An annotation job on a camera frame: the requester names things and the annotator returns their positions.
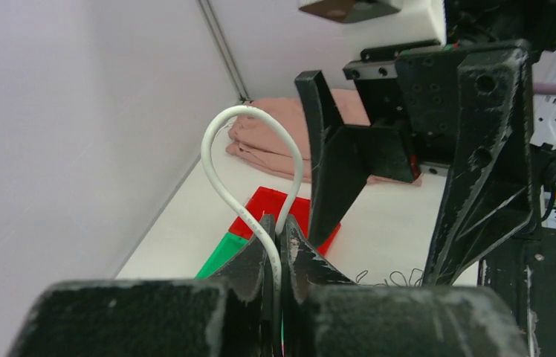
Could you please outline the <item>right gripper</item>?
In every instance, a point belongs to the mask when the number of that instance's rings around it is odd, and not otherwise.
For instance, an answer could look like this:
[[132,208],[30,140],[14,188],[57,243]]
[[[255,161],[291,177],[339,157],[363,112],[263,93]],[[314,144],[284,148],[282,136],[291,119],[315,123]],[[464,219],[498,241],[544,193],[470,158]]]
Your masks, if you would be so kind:
[[412,184],[426,162],[447,179],[424,267],[450,285],[534,214],[530,46],[411,42],[363,49],[343,68],[370,125],[346,124],[321,71],[294,80],[311,152],[308,241],[321,247],[372,176]]

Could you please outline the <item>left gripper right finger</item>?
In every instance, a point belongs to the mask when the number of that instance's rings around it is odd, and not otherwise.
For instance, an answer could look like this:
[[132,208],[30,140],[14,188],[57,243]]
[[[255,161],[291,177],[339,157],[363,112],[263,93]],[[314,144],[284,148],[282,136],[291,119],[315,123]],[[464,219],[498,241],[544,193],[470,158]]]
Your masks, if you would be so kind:
[[289,217],[280,236],[287,356],[526,356],[505,303],[467,286],[366,286],[339,272]]

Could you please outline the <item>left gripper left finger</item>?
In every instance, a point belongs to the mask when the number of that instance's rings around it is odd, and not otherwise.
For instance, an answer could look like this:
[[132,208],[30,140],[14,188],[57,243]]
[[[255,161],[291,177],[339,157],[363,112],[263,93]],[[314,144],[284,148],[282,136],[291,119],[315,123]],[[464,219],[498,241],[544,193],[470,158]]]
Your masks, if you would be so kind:
[[271,267],[257,237],[203,279],[49,286],[10,356],[272,356]]

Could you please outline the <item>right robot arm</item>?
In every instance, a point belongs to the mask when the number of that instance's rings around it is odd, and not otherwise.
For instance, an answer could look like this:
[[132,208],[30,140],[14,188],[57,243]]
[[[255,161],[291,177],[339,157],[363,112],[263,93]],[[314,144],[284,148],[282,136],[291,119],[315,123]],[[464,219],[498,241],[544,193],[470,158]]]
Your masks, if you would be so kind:
[[348,124],[320,71],[295,80],[311,151],[308,239],[324,245],[377,176],[447,181],[425,263],[449,285],[547,218],[556,180],[556,1],[302,1],[365,41],[343,70],[366,124]]

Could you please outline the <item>green plastic bin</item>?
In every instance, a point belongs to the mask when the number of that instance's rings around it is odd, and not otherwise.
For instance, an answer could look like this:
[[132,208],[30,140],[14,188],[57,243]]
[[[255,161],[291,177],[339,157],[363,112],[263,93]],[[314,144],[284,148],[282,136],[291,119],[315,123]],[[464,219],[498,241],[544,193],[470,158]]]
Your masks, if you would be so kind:
[[218,271],[228,260],[237,254],[247,242],[248,241],[243,237],[232,233],[226,233],[195,278],[203,279]]

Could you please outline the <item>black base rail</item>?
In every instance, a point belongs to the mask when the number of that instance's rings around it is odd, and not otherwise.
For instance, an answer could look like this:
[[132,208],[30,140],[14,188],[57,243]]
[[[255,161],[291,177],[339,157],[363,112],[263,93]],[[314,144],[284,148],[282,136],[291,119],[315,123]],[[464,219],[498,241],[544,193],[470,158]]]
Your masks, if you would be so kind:
[[556,356],[556,229],[509,239],[482,261],[479,284],[507,304],[529,356]]

